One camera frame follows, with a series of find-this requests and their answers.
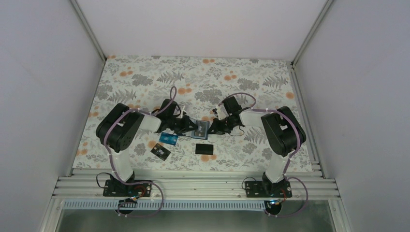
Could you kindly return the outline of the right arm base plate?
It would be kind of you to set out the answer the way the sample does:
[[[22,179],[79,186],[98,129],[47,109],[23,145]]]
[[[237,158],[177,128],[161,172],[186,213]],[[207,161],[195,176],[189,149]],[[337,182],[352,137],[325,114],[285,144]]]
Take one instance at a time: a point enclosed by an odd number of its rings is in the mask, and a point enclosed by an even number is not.
[[[292,188],[289,181],[269,184],[263,181],[245,181],[245,193],[248,198],[291,198]]]

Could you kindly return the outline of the plain black card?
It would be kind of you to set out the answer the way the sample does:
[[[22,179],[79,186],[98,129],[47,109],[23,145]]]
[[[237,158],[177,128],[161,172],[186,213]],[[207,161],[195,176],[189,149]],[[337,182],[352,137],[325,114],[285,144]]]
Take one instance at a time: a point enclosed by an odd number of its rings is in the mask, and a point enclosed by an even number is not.
[[[214,155],[214,145],[212,144],[196,144],[195,154],[198,155]]]

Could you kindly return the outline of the black card with white logo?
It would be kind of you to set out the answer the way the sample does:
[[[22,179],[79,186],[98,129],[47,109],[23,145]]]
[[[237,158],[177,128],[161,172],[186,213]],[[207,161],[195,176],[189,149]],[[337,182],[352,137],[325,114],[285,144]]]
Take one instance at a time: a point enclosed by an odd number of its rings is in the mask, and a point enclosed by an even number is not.
[[[207,132],[207,121],[201,121],[197,120],[196,125],[197,125],[197,130],[194,132],[194,135],[197,137],[205,138],[206,137],[206,132]]]

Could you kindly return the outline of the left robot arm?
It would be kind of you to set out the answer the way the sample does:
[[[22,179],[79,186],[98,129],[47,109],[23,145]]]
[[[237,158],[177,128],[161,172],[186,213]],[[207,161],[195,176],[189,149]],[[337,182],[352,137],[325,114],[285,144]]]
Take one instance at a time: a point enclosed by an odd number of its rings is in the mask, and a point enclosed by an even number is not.
[[[115,189],[123,196],[134,191],[129,146],[139,129],[155,133],[169,129],[175,134],[184,134],[198,126],[172,99],[165,99],[160,109],[152,113],[118,103],[98,125],[96,136],[108,151],[112,176],[117,180]]]

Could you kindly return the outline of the blue credit card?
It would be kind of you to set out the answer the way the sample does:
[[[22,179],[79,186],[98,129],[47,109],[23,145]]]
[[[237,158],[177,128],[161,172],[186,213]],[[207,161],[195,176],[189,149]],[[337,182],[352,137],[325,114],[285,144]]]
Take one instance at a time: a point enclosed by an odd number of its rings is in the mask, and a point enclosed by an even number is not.
[[[162,132],[160,134],[159,142],[168,144],[168,145],[176,145],[178,140],[178,135],[175,134],[169,134]]]

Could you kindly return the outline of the black card with chip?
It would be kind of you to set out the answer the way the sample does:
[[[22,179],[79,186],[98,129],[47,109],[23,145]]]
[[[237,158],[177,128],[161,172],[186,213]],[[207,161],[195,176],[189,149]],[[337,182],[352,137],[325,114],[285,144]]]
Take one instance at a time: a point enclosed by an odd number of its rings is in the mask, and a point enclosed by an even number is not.
[[[154,154],[156,157],[160,158],[161,160],[165,161],[171,154],[171,151],[163,147],[161,144],[156,143],[154,147],[151,149],[151,153]]]

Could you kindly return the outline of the blue card holder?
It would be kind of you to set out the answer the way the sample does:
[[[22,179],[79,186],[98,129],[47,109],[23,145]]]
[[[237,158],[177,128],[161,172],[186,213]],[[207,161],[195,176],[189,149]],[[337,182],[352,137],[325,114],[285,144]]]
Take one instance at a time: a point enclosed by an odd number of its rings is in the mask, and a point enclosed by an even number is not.
[[[193,122],[197,126],[197,129],[190,133],[190,137],[194,139],[207,140],[210,122],[204,120],[194,120]]]

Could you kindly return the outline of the aluminium rail frame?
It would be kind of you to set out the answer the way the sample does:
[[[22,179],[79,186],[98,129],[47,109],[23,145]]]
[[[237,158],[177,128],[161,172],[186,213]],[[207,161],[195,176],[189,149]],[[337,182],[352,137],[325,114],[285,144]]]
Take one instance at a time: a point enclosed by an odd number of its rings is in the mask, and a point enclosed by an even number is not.
[[[122,210],[129,197],[104,197],[107,169],[74,169],[59,177],[46,215],[43,232],[349,232],[351,227],[333,179],[320,172],[291,173],[293,196],[282,202],[278,216],[263,211],[222,210]],[[264,201],[248,198],[245,181],[261,178],[260,172],[201,172],[138,170],[138,180],[151,180],[150,197],[139,200]],[[70,199],[122,200],[117,210],[62,209]]]

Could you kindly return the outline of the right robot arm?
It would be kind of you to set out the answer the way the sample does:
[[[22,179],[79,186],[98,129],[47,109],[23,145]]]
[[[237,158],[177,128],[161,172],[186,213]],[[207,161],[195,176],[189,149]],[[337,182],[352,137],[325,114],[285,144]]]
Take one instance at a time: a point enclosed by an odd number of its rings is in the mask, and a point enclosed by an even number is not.
[[[284,185],[291,158],[306,141],[306,134],[291,109],[283,106],[274,109],[241,107],[235,95],[229,95],[215,109],[217,118],[208,130],[209,134],[231,133],[235,127],[258,127],[266,134],[274,152],[262,176],[262,191],[268,197],[275,196]]]

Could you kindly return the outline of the floral table mat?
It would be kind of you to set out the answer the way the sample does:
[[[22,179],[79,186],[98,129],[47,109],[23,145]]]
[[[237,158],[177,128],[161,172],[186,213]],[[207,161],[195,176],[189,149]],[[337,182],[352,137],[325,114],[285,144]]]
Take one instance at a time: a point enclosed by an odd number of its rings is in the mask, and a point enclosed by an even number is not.
[[[257,109],[288,106],[298,109],[287,64],[283,60],[236,58],[110,56],[106,61],[88,120],[73,163],[74,168],[108,169],[110,163],[95,132],[117,103],[153,111],[177,88],[176,102],[187,114],[212,121],[213,108],[235,94],[238,103]],[[151,153],[159,142],[156,133],[139,130],[130,150],[135,169],[174,171],[262,172],[273,151],[258,127],[235,128],[230,134],[210,135],[214,154],[199,155],[199,140],[179,137],[166,160]]]

